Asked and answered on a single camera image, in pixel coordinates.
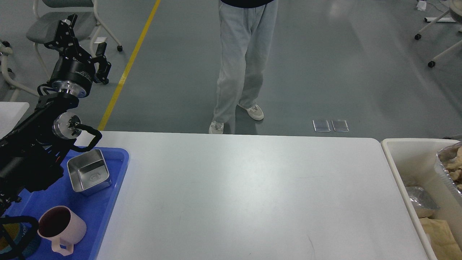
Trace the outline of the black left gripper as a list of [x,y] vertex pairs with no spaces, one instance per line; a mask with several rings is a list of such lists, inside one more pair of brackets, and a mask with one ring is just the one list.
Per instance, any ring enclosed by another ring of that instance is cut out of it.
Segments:
[[53,40],[46,42],[44,46],[60,54],[49,81],[51,87],[57,91],[69,90],[72,95],[84,98],[90,94],[93,82],[104,85],[109,83],[111,63],[105,56],[106,42],[98,44],[96,54],[92,58],[91,54],[79,45],[74,33],[77,18],[78,15],[72,14],[65,20],[59,20]]

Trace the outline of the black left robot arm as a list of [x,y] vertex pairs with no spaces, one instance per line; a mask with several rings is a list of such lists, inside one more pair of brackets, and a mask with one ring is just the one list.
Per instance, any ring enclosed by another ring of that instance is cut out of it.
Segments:
[[79,99],[90,94],[93,83],[107,84],[111,63],[105,56],[106,43],[100,43],[91,55],[79,45],[74,34],[78,16],[69,15],[57,23],[48,49],[59,53],[50,80],[38,86],[39,101],[26,120],[1,138],[1,238],[10,250],[1,253],[2,260],[24,260],[24,250],[38,231],[34,217],[5,217],[7,209],[22,201],[21,191],[48,189],[63,176],[62,161],[70,150],[92,150],[102,133],[82,124],[68,110],[79,105]]

